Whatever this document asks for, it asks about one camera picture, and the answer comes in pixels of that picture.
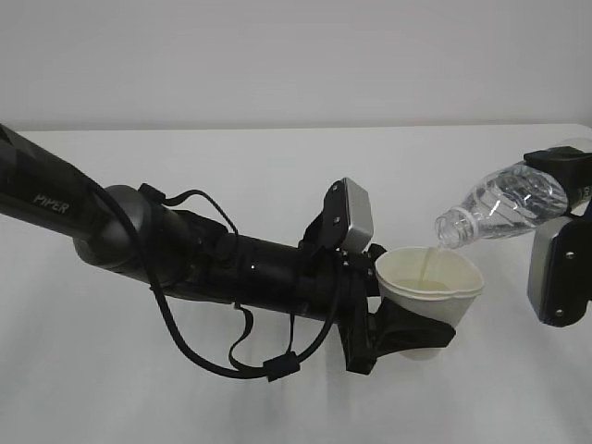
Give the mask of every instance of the robotic arm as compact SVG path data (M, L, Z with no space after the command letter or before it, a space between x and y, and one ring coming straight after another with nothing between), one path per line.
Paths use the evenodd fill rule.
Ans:
M207 199L232 228L189 211L173 209L192 195ZM239 234L227 215L203 191L167 199L143 184L106 190L77 168L0 125L0 213L62 233L74 240L79 257L150 284L168 331L195 364L221 376L274 380L300 369L333 324L348 371L368 375L378 357L425 347L446 347L455 335L444 323L411 313L378 296L374 262L385 250L365 247L373 235L367 192L351 179L334 182L321 213L297 247ZM179 333L167 298L234 304L245 315L245 331L228 358L234 368L206 361ZM254 367L232 350L253 326L243 305L323 321L308 348L291 350Z

